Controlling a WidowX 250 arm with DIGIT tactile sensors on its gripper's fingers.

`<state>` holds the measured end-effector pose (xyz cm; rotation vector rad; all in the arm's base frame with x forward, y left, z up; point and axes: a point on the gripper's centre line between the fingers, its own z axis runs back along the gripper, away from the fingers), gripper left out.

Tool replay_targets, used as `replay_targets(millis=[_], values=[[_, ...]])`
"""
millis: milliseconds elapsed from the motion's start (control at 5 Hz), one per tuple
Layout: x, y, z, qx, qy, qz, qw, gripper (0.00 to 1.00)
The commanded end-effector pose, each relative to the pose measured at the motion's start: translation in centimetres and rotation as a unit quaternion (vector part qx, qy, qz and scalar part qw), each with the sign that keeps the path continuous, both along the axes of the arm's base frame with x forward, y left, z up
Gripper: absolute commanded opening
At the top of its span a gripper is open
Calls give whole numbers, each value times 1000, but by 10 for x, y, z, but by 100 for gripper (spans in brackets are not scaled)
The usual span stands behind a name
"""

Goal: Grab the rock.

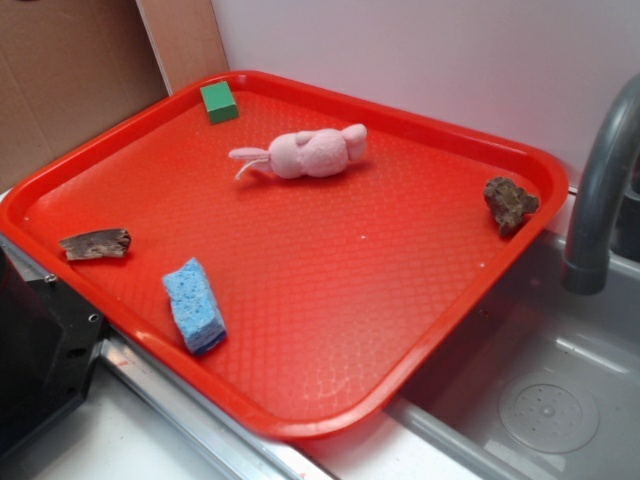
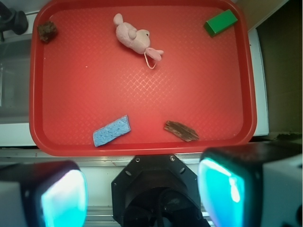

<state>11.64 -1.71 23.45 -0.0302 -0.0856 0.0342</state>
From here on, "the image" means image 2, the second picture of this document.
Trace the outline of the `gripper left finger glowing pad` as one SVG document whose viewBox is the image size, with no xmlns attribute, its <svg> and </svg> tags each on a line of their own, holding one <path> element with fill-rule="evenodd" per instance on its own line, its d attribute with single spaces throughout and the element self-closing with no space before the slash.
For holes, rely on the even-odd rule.
<svg viewBox="0 0 303 227">
<path fill-rule="evenodd" d="M 82 227 L 87 207 L 86 177 L 73 161 L 0 167 L 2 227 Z"/>
</svg>

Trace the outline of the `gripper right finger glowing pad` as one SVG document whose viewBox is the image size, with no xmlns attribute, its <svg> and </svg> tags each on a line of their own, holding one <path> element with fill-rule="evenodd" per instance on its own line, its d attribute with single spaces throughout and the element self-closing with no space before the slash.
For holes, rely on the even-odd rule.
<svg viewBox="0 0 303 227">
<path fill-rule="evenodd" d="M 252 142 L 207 148 L 197 185 L 217 227 L 300 227 L 303 224 L 303 147 Z"/>
</svg>

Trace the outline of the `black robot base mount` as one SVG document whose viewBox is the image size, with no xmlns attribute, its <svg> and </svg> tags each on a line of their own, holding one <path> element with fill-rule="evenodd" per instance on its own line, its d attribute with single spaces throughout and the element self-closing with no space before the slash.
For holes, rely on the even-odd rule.
<svg viewBox="0 0 303 227">
<path fill-rule="evenodd" d="M 111 183 L 122 227 L 208 227 L 197 175 L 175 155 L 135 156 Z"/>
</svg>

